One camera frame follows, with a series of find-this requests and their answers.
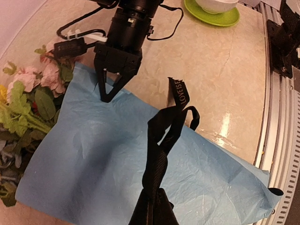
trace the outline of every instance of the marble table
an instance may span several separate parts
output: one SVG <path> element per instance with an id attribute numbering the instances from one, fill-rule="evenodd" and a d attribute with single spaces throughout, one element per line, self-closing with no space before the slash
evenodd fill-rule
<path id="1" fill-rule="evenodd" d="M 180 0 L 165 4 L 183 7 Z M 48 43 L 58 27 L 93 10 L 96 4 L 86 0 L 48 0 L 19 32 L 0 59 L 0 68 L 8 60 L 18 66 L 40 66 L 36 48 Z M 185 10 L 185 16 L 172 39 L 145 41 L 143 61 L 137 76 L 126 88 L 156 108 L 167 106 L 168 81 L 183 79 L 191 105 L 201 115 L 197 132 L 218 145 L 253 163 L 260 136 L 265 93 L 265 40 L 262 15 L 238 5 L 240 22 L 230 28 L 204 24 Z M 75 28 L 108 30 L 114 10 L 104 10 Z M 153 20 L 153 38 L 168 36 L 179 12 L 163 8 Z M 93 66 L 89 51 L 84 63 Z M 1 84 L 11 77 L 0 74 Z M 21 204 L 5 209 L 0 204 L 0 225 L 64 225 Z"/>

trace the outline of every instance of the green saucer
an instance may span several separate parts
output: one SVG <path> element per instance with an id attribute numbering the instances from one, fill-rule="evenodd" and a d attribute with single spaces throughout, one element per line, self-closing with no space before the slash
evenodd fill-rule
<path id="1" fill-rule="evenodd" d="M 195 0 L 184 0 L 184 5 L 193 16 L 211 25 L 229 27 L 235 25 L 240 20 L 240 13 L 237 8 L 233 8 L 225 13 L 209 14 Z"/>

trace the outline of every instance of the white cup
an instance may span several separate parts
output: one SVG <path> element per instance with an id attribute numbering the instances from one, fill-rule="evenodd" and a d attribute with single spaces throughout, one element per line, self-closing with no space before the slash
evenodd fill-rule
<path id="1" fill-rule="evenodd" d="M 195 0 L 201 8 L 210 14 L 219 14 L 230 11 L 239 0 Z"/>

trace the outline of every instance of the flower bouquet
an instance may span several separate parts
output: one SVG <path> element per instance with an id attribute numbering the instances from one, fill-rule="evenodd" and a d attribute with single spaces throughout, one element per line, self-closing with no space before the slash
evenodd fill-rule
<path id="1" fill-rule="evenodd" d="M 36 49 L 42 70 L 18 68 L 8 62 L 5 74 L 14 76 L 0 85 L 0 198 L 9 207 L 16 204 L 15 192 L 35 150 L 55 125 L 64 93 L 73 78 L 79 58 L 56 59 L 54 39 Z"/>

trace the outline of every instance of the white cable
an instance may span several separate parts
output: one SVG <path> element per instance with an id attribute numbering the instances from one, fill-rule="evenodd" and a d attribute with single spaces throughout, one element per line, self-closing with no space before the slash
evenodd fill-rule
<path id="1" fill-rule="evenodd" d="M 72 34 L 72 31 L 69 30 L 69 31 L 67 32 L 67 40 L 68 40 L 68 41 L 71 40 L 71 39 L 70 39 L 70 36 L 71 36 L 71 35 L 73 35 L 73 34 Z"/>
<path id="2" fill-rule="evenodd" d="M 96 41 L 102 41 L 102 42 L 106 42 L 107 41 L 107 37 L 103 37 L 97 34 L 87 34 L 85 35 L 85 37 L 96 40 Z"/>
<path id="3" fill-rule="evenodd" d="M 80 33 L 80 30 L 79 29 L 77 29 L 77 30 L 75 30 L 75 38 L 76 39 L 78 39 L 79 37 L 78 37 L 78 34 Z"/>
<path id="4" fill-rule="evenodd" d="M 75 35 L 74 39 L 78 39 L 79 38 L 78 34 L 80 34 L 80 33 L 81 33 L 81 31 L 79 29 L 75 30 L 75 34 L 73 34 L 71 31 L 69 31 L 67 33 L 67 39 L 71 40 L 70 36 L 73 36 L 73 35 Z M 102 33 L 99 33 L 99 34 L 92 33 L 92 34 L 84 35 L 84 37 L 90 38 L 90 39 L 93 39 L 93 40 L 96 40 L 96 41 L 106 42 L 107 41 L 107 37 L 104 37 Z"/>

